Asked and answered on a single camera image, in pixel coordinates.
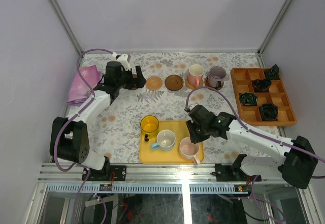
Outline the brown wooden coaster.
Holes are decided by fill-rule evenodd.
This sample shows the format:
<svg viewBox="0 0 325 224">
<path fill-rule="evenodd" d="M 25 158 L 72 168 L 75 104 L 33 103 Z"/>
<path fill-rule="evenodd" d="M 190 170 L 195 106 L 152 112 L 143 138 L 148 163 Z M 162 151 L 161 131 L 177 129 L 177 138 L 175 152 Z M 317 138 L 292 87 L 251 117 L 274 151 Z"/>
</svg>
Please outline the brown wooden coaster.
<svg viewBox="0 0 325 224">
<path fill-rule="evenodd" d="M 209 84 L 209 82 L 208 82 L 208 77 L 205 78 L 205 80 L 204 80 L 204 84 L 205 84 L 205 86 L 207 86 L 207 87 L 215 88 L 215 89 L 217 89 L 217 90 L 221 90 L 221 89 L 223 88 L 223 86 L 224 86 L 224 82 L 220 82 L 220 81 L 217 82 L 217 86 L 216 86 L 216 87 L 211 86 L 211 85 Z"/>
<path fill-rule="evenodd" d="M 136 90 L 136 89 L 138 89 L 138 88 L 137 88 L 136 85 L 134 84 L 134 86 L 133 86 L 132 88 L 126 88 L 126 87 L 124 87 L 124 89 L 127 89 L 127 90 Z"/>
<path fill-rule="evenodd" d="M 169 75 L 165 79 L 165 86 L 168 90 L 178 91 L 183 87 L 183 79 L 179 75 Z"/>
</svg>

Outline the pink mug cream inside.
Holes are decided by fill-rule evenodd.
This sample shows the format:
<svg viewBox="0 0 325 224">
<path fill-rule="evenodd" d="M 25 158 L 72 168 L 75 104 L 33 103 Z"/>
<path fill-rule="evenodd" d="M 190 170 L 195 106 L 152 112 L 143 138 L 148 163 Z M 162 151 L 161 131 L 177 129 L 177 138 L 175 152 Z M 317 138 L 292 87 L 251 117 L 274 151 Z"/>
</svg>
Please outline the pink mug cream inside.
<svg viewBox="0 0 325 224">
<path fill-rule="evenodd" d="M 204 68 L 201 65 L 191 65 L 188 69 L 188 81 L 191 85 L 198 87 L 203 80 L 205 73 Z"/>
</svg>

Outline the purple mug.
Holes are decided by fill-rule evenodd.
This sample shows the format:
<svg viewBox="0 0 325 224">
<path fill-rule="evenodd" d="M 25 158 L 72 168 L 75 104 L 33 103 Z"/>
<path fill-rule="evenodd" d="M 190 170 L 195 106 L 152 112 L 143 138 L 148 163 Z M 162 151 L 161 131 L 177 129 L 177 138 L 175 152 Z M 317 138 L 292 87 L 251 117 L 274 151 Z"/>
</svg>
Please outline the purple mug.
<svg viewBox="0 0 325 224">
<path fill-rule="evenodd" d="M 225 77 L 225 69 L 219 66 L 214 66 L 209 71 L 208 83 L 215 89 L 221 89 L 223 87 Z"/>
</svg>

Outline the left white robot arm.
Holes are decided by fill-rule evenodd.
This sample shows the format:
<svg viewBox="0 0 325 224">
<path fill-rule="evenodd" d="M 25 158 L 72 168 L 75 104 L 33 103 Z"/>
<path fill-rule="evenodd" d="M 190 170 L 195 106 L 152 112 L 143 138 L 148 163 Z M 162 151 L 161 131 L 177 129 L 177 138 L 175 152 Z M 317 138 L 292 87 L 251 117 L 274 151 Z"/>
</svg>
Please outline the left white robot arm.
<svg viewBox="0 0 325 224">
<path fill-rule="evenodd" d="M 59 159 L 93 170 L 95 177 L 102 181 L 111 175 L 109 158 L 90 149 L 87 125 L 112 104 L 121 89 L 143 88 L 146 84 L 140 66 L 135 67 L 136 73 L 133 74 L 129 64 L 130 55 L 115 52 L 111 55 L 114 60 L 106 64 L 103 83 L 91 86 L 80 69 L 77 70 L 78 77 L 89 89 L 89 97 L 75 114 L 57 117 L 53 121 L 50 155 L 62 172 L 71 168 L 63 168 Z"/>
</svg>

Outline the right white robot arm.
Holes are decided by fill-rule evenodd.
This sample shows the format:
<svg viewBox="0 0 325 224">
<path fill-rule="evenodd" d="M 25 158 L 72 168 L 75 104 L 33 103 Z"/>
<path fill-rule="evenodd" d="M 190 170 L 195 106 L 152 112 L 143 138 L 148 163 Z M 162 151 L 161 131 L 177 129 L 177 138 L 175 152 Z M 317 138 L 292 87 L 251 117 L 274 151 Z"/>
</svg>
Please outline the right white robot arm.
<svg viewBox="0 0 325 224">
<path fill-rule="evenodd" d="M 215 115 L 202 105 L 185 108 L 190 120 L 186 122 L 192 143 L 210 137 L 239 142 L 264 153 L 263 157 L 240 154 L 231 166 L 232 176 L 244 180 L 248 176 L 281 177 L 288 184 L 306 189 L 318 159 L 309 141 L 272 135 L 252 127 L 226 112 Z"/>
</svg>

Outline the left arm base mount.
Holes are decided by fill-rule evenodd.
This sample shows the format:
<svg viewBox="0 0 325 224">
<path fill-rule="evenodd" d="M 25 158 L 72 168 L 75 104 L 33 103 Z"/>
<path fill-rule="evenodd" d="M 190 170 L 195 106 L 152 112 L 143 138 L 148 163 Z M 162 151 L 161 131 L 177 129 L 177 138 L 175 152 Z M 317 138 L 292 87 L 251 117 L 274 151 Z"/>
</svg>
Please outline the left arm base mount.
<svg viewBox="0 0 325 224">
<path fill-rule="evenodd" d="M 87 181 L 125 181 L 127 166 L 111 165 L 108 157 L 104 156 L 104 166 L 101 170 L 90 170 Z"/>
</svg>

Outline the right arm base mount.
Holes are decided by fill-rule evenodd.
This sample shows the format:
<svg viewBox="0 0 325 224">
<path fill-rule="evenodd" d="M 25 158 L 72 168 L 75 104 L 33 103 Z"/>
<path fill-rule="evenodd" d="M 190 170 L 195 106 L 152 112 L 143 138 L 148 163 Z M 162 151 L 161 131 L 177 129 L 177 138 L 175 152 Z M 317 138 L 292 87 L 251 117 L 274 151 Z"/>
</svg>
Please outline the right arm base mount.
<svg viewBox="0 0 325 224">
<path fill-rule="evenodd" d="M 248 159 L 247 154 L 239 154 L 231 165 L 215 164 L 215 171 L 211 174 L 218 182 L 252 181 L 255 175 L 247 175 L 240 168 L 244 159 Z"/>
</svg>

